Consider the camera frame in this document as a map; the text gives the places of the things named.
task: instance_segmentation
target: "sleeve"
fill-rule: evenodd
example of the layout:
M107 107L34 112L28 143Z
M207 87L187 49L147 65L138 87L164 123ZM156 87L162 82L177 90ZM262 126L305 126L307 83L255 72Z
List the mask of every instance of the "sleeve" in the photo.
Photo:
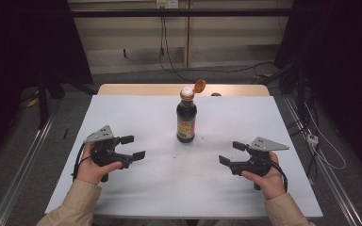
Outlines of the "sleeve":
M75 179L63 204L45 215L37 225L92 225L93 210L101 189Z
M308 222L289 193L265 201L272 226L314 226Z

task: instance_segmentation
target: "beige sleeve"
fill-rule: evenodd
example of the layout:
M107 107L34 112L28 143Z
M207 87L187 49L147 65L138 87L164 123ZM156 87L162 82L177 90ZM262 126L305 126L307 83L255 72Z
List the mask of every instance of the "beige sleeve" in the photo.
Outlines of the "beige sleeve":
M45 215L37 225L92 225L93 210L101 189L75 179L63 204Z
M314 226L307 221L289 193L265 201L265 206L272 226Z

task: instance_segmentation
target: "bottle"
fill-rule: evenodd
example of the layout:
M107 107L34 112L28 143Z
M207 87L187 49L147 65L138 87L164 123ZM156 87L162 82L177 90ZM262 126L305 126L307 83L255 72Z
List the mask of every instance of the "bottle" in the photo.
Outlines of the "bottle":
M190 143L195 138L195 118L197 108L193 102L196 93L205 89L205 80L196 82L194 89L184 87L180 91L181 102L178 104L177 112L177 138L183 143Z

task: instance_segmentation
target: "table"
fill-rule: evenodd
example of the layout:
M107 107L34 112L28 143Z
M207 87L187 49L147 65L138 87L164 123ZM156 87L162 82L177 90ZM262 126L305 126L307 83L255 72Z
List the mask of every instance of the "table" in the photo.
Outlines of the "table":
M277 153L288 177L289 192L305 216L322 216L278 108L264 86L207 85L194 99L198 107L195 139L183 144L175 138L175 107L184 86L191 85L103 85L92 98L46 212L61 205L72 183L75 156L83 140L106 122L116 137L135 136L134 143L120 145L116 152L131 154L144 150L146 156L129 169L110 173L109 181L100 184L103 192L95 215L265 217L261 192L254 190L252 182L232 175L218 157L246 161L249 155L233 149L232 141L250 143L262 136L290 147ZM222 97L210 97L212 92L219 92Z

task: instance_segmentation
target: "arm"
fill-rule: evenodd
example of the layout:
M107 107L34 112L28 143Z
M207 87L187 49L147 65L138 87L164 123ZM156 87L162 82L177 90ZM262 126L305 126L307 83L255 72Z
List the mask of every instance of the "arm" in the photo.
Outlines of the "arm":
M275 153L270 152L270 158L273 162L278 163ZM263 177L249 171L244 171L242 176L261 187L266 210L273 226L314 225L307 221L298 205L284 189L282 175L277 169L271 168L269 173Z
M101 194L98 183L102 177L122 166L114 162L99 167L90 159L93 144L85 145L77 178L74 180L63 204L43 217L37 225L92 225L93 210Z

